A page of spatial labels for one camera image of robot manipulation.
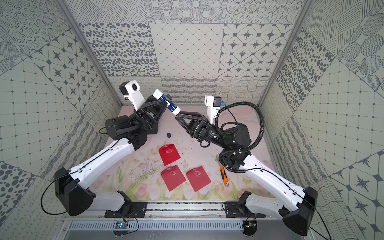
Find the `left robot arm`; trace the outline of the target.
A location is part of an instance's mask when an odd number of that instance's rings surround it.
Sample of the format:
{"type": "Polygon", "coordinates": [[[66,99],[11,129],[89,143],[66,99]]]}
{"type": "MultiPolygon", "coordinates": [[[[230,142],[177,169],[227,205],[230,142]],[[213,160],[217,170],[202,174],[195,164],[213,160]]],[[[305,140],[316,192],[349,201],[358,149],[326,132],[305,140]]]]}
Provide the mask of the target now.
{"type": "Polygon", "coordinates": [[[106,120],[106,134],[113,142],[70,170],[61,168],[55,172],[55,194],[67,214],[74,217],[87,210],[106,211],[107,215],[121,217],[128,214],[131,200],[124,192],[96,192],[92,184],[122,158],[141,148],[148,135],[158,132],[166,108],[165,101],[150,97],[130,116],[106,120]]]}

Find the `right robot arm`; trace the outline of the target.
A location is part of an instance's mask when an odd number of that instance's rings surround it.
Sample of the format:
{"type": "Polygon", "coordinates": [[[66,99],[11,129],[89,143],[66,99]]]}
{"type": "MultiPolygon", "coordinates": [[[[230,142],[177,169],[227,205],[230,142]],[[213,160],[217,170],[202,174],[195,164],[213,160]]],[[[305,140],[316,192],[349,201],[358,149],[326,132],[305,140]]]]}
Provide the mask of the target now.
{"type": "Polygon", "coordinates": [[[239,207],[246,215],[269,215],[281,219],[300,236],[308,234],[316,211],[318,192],[311,187],[303,188],[290,182],[246,151],[251,139],[245,124],[231,122],[231,127],[220,134],[221,129],[199,113],[181,111],[176,115],[176,120],[192,138],[221,147],[223,150],[219,154],[219,163],[229,172],[244,174],[276,198],[263,199],[253,193],[242,194],[239,207]]]}

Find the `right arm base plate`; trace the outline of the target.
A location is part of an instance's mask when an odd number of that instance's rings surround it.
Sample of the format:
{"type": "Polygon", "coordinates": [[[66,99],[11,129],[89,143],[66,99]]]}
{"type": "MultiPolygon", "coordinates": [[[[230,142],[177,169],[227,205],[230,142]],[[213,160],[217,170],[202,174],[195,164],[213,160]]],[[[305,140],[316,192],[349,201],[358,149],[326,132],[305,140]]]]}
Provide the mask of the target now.
{"type": "Polygon", "coordinates": [[[226,212],[227,218],[265,218],[264,214],[254,214],[245,205],[240,205],[238,202],[224,202],[223,210],[226,212]]]}

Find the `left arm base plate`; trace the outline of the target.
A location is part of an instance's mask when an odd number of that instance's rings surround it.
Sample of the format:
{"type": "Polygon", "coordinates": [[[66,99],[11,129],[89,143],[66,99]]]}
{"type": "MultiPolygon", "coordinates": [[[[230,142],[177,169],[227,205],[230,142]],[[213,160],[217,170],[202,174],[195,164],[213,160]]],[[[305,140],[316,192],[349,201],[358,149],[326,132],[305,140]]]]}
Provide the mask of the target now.
{"type": "Polygon", "coordinates": [[[107,219],[144,218],[147,205],[147,202],[125,202],[117,211],[106,210],[104,217],[107,219]]]}

